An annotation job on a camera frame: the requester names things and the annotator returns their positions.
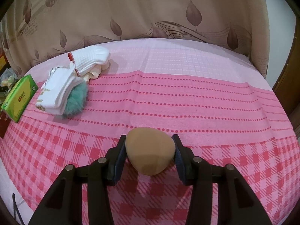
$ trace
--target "beige makeup sponge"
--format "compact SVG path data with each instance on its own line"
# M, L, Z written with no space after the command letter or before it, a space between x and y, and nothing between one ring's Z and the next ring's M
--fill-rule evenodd
M153 128L134 128L127 134L127 156L134 168L145 175L163 171L173 159L175 144L166 133Z

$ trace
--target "cloth item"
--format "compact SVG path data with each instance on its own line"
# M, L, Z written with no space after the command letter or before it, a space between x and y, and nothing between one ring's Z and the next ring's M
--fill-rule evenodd
M83 79L74 73L75 66L67 68L55 68L49 73L50 77L42 86L36 107L42 111L55 115L63 115L68 96L71 90Z
M78 49L68 54L71 61L70 67L72 63L75 64L77 75L83 77L85 81L96 79L101 73L101 66L103 65L103 69L108 67L109 54L109 50L99 45Z
M88 85L85 82L75 86L68 96L64 117L72 117L80 113L83 110L87 95Z

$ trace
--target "teal fluffy pompom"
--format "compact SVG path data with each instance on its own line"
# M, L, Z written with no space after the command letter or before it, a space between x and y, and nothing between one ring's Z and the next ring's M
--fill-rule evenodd
M64 117L74 116L80 113L86 102L86 97L88 94L88 85L86 83L80 83L75 86L68 97L67 105L64 110Z

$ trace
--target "pink checkered blanket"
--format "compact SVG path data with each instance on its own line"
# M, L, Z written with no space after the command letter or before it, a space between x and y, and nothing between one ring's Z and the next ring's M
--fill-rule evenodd
M39 90L0 143L9 177L32 210L65 165L90 164L121 134L152 127L178 134L211 164L234 164L273 224L288 214L300 196L298 141L275 94L246 57L184 40L103 46L111 51L111 67L90 81L81 114L61 119L41 112L35 108ZM37 81L42 67L67 64L68 57L46 63L29 72ZM185 224L191 188L182 185L173 163L149 177L126 162L121 180L108 192L115 224ZM216 186L213 199L216 224ZM84 224L86 200L85 187Z

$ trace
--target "red dotted line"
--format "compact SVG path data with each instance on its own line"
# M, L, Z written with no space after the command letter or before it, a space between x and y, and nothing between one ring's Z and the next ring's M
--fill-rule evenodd
M275 120L275 119L268 119L271 122L289 122L289 120Z
M267 95L272 95L274 96L275 94L274 93L269 93L269 92L262 92L262 91L258 91L258 90L255 90L253 89L255 92L259 92L259 93L263 93L263 94L267 94Z
M208 96L199 96L199 95L191 95L191 94L166 94L166 93L157 93L157 92L139 92L135 89L129 89L126 91L88 91L91 93L125 93L125 92L136 92L139 94L153 94L153 95L164 95L164 96L190 96L190 97L199 97L199 98L210 98L210 99L218 99L218 100L225 100L225 101L237 101L237 102L245 102L245 103L253 103L258 101L258 99L254 100L254 101L243 101L243 100L235 100L235 99L227 99L227 98L221 98L221 97L208 97Z
M282 108L282 106L274 106L274 105L268 105L268 104L263 104L263 103L261 103L262 105L264 105L264 106L267 106L267 107L279 107L279 108Z
M26 111L29 111L29 112L35 112L35 113L41 113L41 114L44 114L44 115L48 115L48 116L56 116L52 113L47 113L47 112L44 112L44 111L41 111L41 110L35 110L35 109L26 109Z
M260 97L260 96L257 96L257 97L261 98L261 99L269 100L269 101L278 101L277 99L270 99L270 98L265 98L265 97Z
M251 95L254 92L245 94L245 93L239 93L239 92L233 92L233 91L223 91L223 90L217 90L217 89L211 89L211 88L202 88L202 87L194 87L194 86L182 86L182 85L160 85L160 84L144 84L138 81L130 81L127 83L107 83L107 84L90 84L91 86L124 86L132 83L137 83L141 86L160 86L160 87L171 87L171 88L189 88L189 89L198 89L198 90L210 90L210 91L217 91L217 92L226 92L226 93L233 93L238 95Z
M210 82L210 81L205 81L205 80L195 80L195 79L181 79L181 78L166 78L166 77L152 77L152 76L142 76L140 74L133 74L130 76L120 76L120 77L116 77L116 76L102 76L101 78L105 78L105 79L126 79L126 78L131 78L133 76L140 76L141 78L144 79L159 79L159 80L184 80L184 81L193 81L193 82L200 82L200 83L209 83L209 84L215 84L215 85L221 85L221 86L231 86L231 87L235 87L235 88L240 88L240 89L245 89L245 88L249 88L250 86L236 86L236 85L228 85L228 84L222 84L222 83L216 83L216 82Z
M38 119L36 119L36 118L33 118L33 117L28 117L28 116L25 116L24 115L24 117L25 118L28 118L28 119L32 119L32 120L34 120L34 121L36 121L36 122L39 122L39 123L43 123L43 124L45 124L45 125L49 125L49 126L51 126L51 127L57 127L57 128L60 128L60 129L66 129L66 130L69 130L69 129L67 129L67 128L64 128L64 127L62 127L62 126L58 126L58 125L55 125L55 124L49 124L49 123L47 123L47 122L43 122L42 120L38 120Z
M294 139L294 138L295 138L295 135L292 135L292 136L288 136L288 137L280 138L280 139L275 139L275 140L287 140L287 139Z
M214 120L231 120L231 121L261 121L266 119L264 118L257 118L257 119L242 119L242 118L217 118L217 117L208 117L208 116L196 116L196 115L162 115L162 114L156 114L156 113L140 113L140 112L132 112L129 110L101 110L101 109L84 109L85 111L96 111L96 112L105 112L105 113L120 113L120 112L126 112L132 115L145 115L145 116L154 116L154 117L164 117L164 118L200 118L200 119L214 119Z
M290 130L290 129L293 129L293 128L286 128L286 129L272 129L273 131L281 131L281 130Z
M205 105L194 105L194 104L171 104L171 103L155 103L155 102L147 102L147 101L134 101L132 99L122 99L122 100L95 100L95 99L87 99L87 101L101 101L101 102L122 102L122 101L131 101L136 104L152 104L152 105L160 105L160 106L175 106L175 107L204 107L204 108L212 108L212 109L223 109L223 110L235 110L235 111L245 111L245 112L256 112L261 110L262 107L258 109L240 109L240 108L229 108L229 107L216 107L216 106L205 106Z
M78 119L78 118L68 118L68 119L72 119L72 120L75 120L75 121L79 121L79 122L85 122L85 123L91 123L91 124L97 124L97 125L103 125L103 126L109 126L109 127L119 127L119 126L122 126L122 127L126 127L126 128L137 128L136 126L130 126L128 124L121 124L121 123L118 123L118 124L114 124L114 123L103 123L103 122L96 122L96 121L90 121L90 120L83 120L83 119ZM264 131L267 131L269 129L271 129L271 126L268 127L268 128L264 128L264 129L261 129L261 130L201 130L201 129L185 129L185 130L173 130L173 129L165 129L165 128L156 128L158 130L161 130L161 131L166 131L166 132L172 132L172 133L182 133L182 132L202 132L202 133L257 133L257 132L264 132Z
M281 115L286 115L286 113L281 113L281 112L267 112L265 111L266 113L272 113L272 114L281 114Z

